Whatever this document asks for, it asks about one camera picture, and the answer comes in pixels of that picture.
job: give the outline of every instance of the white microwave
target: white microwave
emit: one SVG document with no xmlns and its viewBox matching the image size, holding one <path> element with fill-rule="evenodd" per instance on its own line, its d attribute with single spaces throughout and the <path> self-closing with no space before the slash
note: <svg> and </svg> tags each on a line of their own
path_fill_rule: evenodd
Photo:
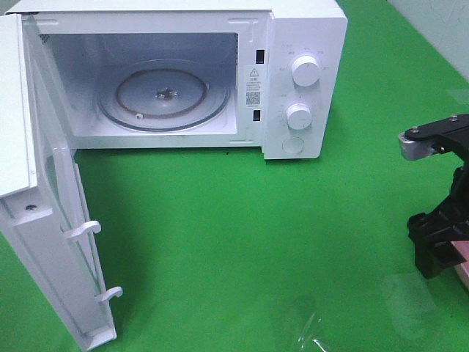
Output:
<svg viewBox="0 0 469 352">
<path fill-rule="evenodd" d="M 0 17 L 0 230 L 83 350 L 116 337 L 122 288 L 75 150 L 316 158 L 346 28 L 334 0 L 23 0 Z"/>
</svg>

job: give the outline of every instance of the green tablecloth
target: green tablecloth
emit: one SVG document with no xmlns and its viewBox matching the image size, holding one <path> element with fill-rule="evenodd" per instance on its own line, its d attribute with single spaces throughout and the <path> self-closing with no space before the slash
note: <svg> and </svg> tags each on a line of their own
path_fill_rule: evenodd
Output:
<svg viewBox="0 0 469 352">
<path fill-rule="evenodd" d="M 97 351 L 469 351 L 469 295 L 413 265 L 406 221 L 459 161 L 408 162 L 397 134 L 468 112 L 468 83 L 385 1 L 350 19 L 322 155 L 259 149 L 81 151 L 116 341 Z M 77 351 L 1 238 L 1 351 Z"/>
</svg>

